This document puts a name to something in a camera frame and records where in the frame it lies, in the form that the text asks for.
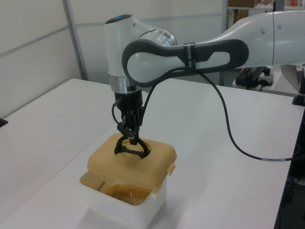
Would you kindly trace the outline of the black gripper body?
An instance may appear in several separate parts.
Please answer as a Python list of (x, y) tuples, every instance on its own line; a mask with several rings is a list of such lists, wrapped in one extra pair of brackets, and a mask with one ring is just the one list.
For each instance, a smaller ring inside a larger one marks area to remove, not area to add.
[(121, 111), (122, 115), (126, 115), (128, 112), (133, 112), (138, 115), (142, 115), (143, 112), (143, 100), (141, 89), (128, 93), (114, 93), (115, 100), (121, 98), (121, 101), (117, 104), (118, 109)]

